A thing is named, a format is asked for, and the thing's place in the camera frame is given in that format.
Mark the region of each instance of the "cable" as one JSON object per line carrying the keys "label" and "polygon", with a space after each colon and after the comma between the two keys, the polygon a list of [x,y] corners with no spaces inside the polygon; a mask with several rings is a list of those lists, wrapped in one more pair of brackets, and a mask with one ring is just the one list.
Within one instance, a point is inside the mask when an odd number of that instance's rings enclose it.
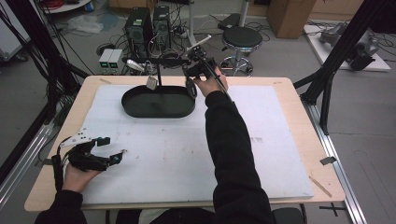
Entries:
{"label": "cable", "polygon": [[266,39],[264,39],[263,42],[268,42],[271,40],[271,37],[268,34],[266,34],[264,31],[274,32],[271,26],[264,26],[256,21],[246,23],[245,27],[258,31],[260,34],[266,36]]}
{"label": "cable", "polygon": [[4,22],[4,24],[8,27],[8,29],[11,31],[11,33],[13,33],[15,35],[15,37],[17,37],[17,39],[20,41],[21,45],[23,46],[23,48],[28,52],[28,54],[31,56],[33,62],[35,63],[35,66],[37,67],[40,75],[46,79],[48,81],[48,75],[45,72],[44,68],[42,67],[42,65],[39,63],[38,59],[35,57],[38,53],[35,52],[32,48],[30,48],[30,46],[27,44],[27,41],[25,38],[23,38],[23,36],[18,32],[18,30],[12,25],[12,23],[9,20],[9,17],[7,15],[7,13],[4,11],[0,11],[0,19]]}
{"label": "cable", "polygon": [[61,129],[59,129],[58,132],[57,132],[55,135],[53,135],[53,136],[51,137],[51,139],[50,139],[49,141],[47,141],[47,142],[38,150],[37,158],[38,158],[39,161],[43,161],[43,160],[41,160],[40,154],[41,154],[41,152],[43,151],[44,147],[46,147],[50,142],[53,141],[53,139],[55,139],[55,137],[58,135],[58,133],[59,133],[60,130],[61,130]]}
{"label": "cable", "polygon": [[381,47],[381,46],[379,46],[379,47],[380,47],[382,50],[384,50],[386,53],[391,54],[391,55],[393,55],[393,56],[396,56],[396,53],[392,53],[392,52],[390,52],[390,51],[384,49],[384,48]]}
{"label": "cable", "polygon": [[96,48],[96,54],[100,56],[103,54],[105,49],[115,49],[115,48],[116,48],[115,45],[113,45],[111,43],[105,43],[105,44],[99,45],[99,47]]}
{"label": "cable", "polygon": [[305,205],[303,203],[300,203],[300,207],[301,207],[301,212],[303,213],[304,224],[307,224],[308,218],[306,216]]}
{"label": "cable", "polygon": [[110,224],[110,210],[106,210],[105,223]]}
{"label": "cable", "polygon": [[159,48],[160,54],[153,54],[153,53],[152,53],[152,48],[150,47],[150,44],[153,44],[152,47],[154,47],[154,39],[157,38],[157,36],[158,36],[159,34],[160,34],[160,33],[156,34],[156,35],[155,35],[154,37],[152,37],[152,38],[150,39],[150,41],[148,42],[148,53],[149,53],[150,56],[154,56],[154,57],[156,57],[156,58],[159,58],[159,57],[161,56],[161,48]]}
{"label": "cable", "polygon": [[211,18],[215,19],[217,22],[221,22],[221,21],[220,21],[218,18],[216,18],[215,16],[210,15],[210,14],[209,14],[209,16],[210,16]]}
{"label": "cable", "polygon": [[209,22],[214,22],[214,21],[206,21],[206,22],[204,22],[200,27],[198,27],[198,29],[194,30],[194,32],[201,30],[201,28],[202,28],[205,24],[207,24],[207,23],[209,23]]}
{"label": "cable", "polygon": [[64,41],[66,42],[66,44],[70,47],[71,50],[73,50],[73,52],[76,54],[76,56],[79,58],[79,60],[82,62],[82,64],[84,64],[84,66],[91,72],[91,74],[95,75],[95,73],[93,71],[91,71],[91,69],[88,67],[87,64],[84,63],[84,61],[82,61],[82,59],[79,57],[79,55],[76,53],[76,51],[70,46],[69,42],[66,40],[66,38],[64,38],[63,35],[61,35],[61,37],[64,39]]}
{"label": "cable", "polygon": [[[175,49],[166,49],[160,55],[160,58],[164,59],[181,59],[180,54]],[[170,66],[169,64],[163,65],[165,68],[176,69],[181,67],[181,65]]]}
{"label": "cable", "polygon": [[175,17],[175,19],[173,20],[173,22],[172,22],[172,24],[171,24],[171,27],[174,26],[174,24],[175,24],[177,18],[179,19],[179,23],[181,23],[180,10],[181,10],[182,7],[184,7],[184,5],[176,4],[176,7],[177,7],[177,8],[176,8],[175,10],[173,10],[173,11],[171,11],[171,12],[169,13],[169,14],[171,15],[171,17],[172,17],[173,13],[174,13],[175,11],[177,12],[176,17]]}

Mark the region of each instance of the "computer tower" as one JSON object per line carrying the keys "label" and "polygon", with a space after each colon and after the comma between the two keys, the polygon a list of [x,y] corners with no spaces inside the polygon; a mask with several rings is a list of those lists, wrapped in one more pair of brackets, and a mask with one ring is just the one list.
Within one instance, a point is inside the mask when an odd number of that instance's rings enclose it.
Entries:
{"label": "computer tower", "polygon": [[124,29],[132,56],[148,58],[149,42],[153,37],[149,8],[132,8]]}
{"label": "computer tower", "polygon": [[154,28],[154,42],[157,49],[170,49],[171,36],[170,36],[170,19],[169,7],[156,6],[152,17],[152,25]]}

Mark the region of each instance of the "wooden table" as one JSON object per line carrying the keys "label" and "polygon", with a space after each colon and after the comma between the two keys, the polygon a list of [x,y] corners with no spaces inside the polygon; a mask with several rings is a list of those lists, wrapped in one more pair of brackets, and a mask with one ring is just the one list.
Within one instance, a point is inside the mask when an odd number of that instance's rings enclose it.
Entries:
{"label": "wooden table", "polygon": [[[163,77],[163,85],[184,86],[184,77]],[[49,153],[49,158],[56,154],[56,149],[66,137],[76,134],[91,107],[93,98],[101,85],[142,85],[147,77],[87,77],[76,101],[68,114],[64,126]],[[273,86],[283,109],[285,119],[290,127],[295,145],[309,176],[314,197],[309,199],[276,199],[270,203],[316,203],[341,202],[346,195],[338,177],[330,164],[322,165],[319,161],[326,158],[326,153],[300,101],[299,95],[291,81],[285,77],[227,77],[228,84],[247,86]],[[25,203],[27,211],[42,211],[50,207],[56,193],[51,166],[44,166]],[[140,204],[83,204],[83,209],[120,209],[120,208],[155,208],[180,206],[211,206],[212,203],[140,203]]]}

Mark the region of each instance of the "white device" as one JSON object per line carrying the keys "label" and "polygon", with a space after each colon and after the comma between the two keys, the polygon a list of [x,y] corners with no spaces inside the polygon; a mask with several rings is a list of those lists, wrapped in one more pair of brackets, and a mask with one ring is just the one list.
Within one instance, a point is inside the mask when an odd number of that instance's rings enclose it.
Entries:
{"label": "white device", "polygon": [[81,128],[78,133],[63,141],[60,147],[70,147],[78,144],[91,142],[92,138],[88,135],[87,129]]}
{"label": "white device", "polygon": [[145,71],[145,68],[142,65],[136,63],[135,61],[133,61],[131,59],[128,59],[128,61],[126,61],[126,65],[134,70],[139,71],[139,72]]}
{"label": "white device", "polygon": [[99,59],[99,64],[102,67],[103,75],[107,75],[110,72],[110,66],[108,65],[108,60],[110,59],[112,53],[113,53],[113,49],[105,49],[103,51],[102,56]]}
{"label": "white device", "polygon": [[190,49],[193,49],[193,48],[197,47],[198,45],[204,44],[208,39],[210,39],[210,37],[212,37],[212,36],[211,36],[211,35],[208,35],[205,39],[199,41],[198,43],[193,44],[191,47],[187,48],[187,51],[189,51]]}
{"label": "white device", "polygon": [[110,58],[108,59],[108,66],[110,67],[110,75],[119,75],[123,67],[122,64],[122,49],[113,49]]}

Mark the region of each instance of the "gray floor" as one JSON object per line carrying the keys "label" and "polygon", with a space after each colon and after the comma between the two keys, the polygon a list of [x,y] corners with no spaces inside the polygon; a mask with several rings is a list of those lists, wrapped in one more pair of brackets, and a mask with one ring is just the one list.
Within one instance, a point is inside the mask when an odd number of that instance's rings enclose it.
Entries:
{"label": "gray floor", "polygon": [[[80,13],[84,12],[75,10],[64,13],[58,15],[56,20],[61,25]],[[104,11],[95,11],[90,15],[100,17],[103,13]],[[211,17],[197,17],[196,28],[203,25],[197,33],[220,34],[221,30],[216,29],[217,23],[213,20]],[[249,17],[247,22],[250,21],[268,25],[265,18]],[[72,32],[66,34],[65,38],[84,63],[99,74],[101,69],[96,48],[108,41],[115,42],[117,37],[113,35],[122,35],[121,27],[124,23],[125,20],[120,17],[114,27],[99,35]],[[288,77],[295,82],[319,69],[319,60],[305,36],[298,39],[277,39],[271,31],[264,33],[270,37],[269,41],[249,56],[255,66],[254,76]],[[387,38],[396,41],[392,36]],[[204,44],[204,48],[217,62],[233,54],[230,50],[221,51],[223,46],[219,35],[214,35]],[[89,72],[69,48],[66,53],[72,64]],[[395,56],[382,49],[378,55],[382,59],[395,60]],[[396,170],[396,64],[388,64],[392,70],[387,73],[339,70],[332,88],[330,135],[367,223],[390,224],[396,220],[396,180],[393,173]],[[46,83],[32,61],[3,64],[0,72],[0,162],[3,163],[46,103]],[[181,76],[181,70],[165,69],[163,74]],[[297,92],[303,93],[305,89],[302,87]],[[0,211],[0,223],[34,222],[36,214],[25,212],[23,205],[39,170],[35,166],[29,169]],[[331,206],[329,203],[311,203],[305,206],[308,223],[351,223],[344,210],[334,213],[333,210],[319,208]],[[345,207],[343,203],[335,203],[334,206]],[[111,211],[112,223],[116,213],[117,211]],[[87,211],[86,215],[89,223],[105,223],[104,211]]]}

